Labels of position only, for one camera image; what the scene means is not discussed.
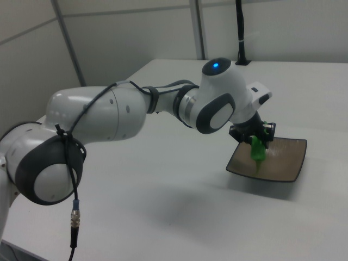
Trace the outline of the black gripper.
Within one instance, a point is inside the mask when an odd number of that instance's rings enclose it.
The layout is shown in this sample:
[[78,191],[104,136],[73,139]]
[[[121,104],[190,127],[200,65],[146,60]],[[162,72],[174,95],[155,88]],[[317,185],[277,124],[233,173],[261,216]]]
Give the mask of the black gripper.
[[258,138],[266,149],[269,143],[274,140],[276,124],[263,122],[256,112],[249,120],[243,123],[235,123],[230,127],[229,134],[238,143],[252,143],[252,137]]

